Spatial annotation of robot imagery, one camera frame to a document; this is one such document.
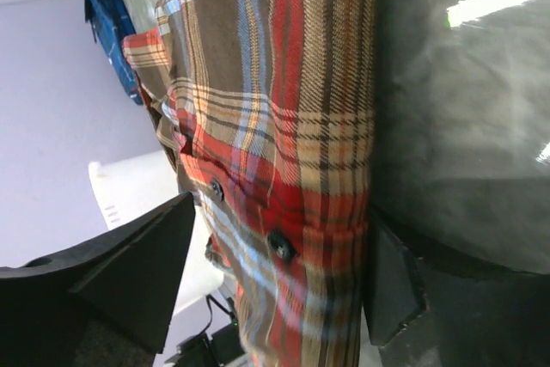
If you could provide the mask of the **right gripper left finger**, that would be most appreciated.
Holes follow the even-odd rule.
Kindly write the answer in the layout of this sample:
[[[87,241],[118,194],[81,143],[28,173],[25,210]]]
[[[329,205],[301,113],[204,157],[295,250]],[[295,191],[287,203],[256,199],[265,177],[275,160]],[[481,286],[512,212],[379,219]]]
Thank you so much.
[[[190,247],[193,197],[1,271],[4,366],[151,366]]]

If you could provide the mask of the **red brown plaid shirt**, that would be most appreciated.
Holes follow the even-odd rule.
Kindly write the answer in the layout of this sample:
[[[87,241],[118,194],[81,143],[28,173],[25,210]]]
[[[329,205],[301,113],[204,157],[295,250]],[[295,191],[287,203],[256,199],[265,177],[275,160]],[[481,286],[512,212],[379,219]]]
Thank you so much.
[[[376,0],[158,0],[126,59],[258,366],[356,366]]]

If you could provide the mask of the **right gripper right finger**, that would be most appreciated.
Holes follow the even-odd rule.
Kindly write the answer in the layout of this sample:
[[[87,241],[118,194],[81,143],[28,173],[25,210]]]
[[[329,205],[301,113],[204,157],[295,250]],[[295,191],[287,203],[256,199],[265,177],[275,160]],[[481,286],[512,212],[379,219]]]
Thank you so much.
[[[384,366],[547,366],[549,277],[461,253],[370,210],[364,313]]]

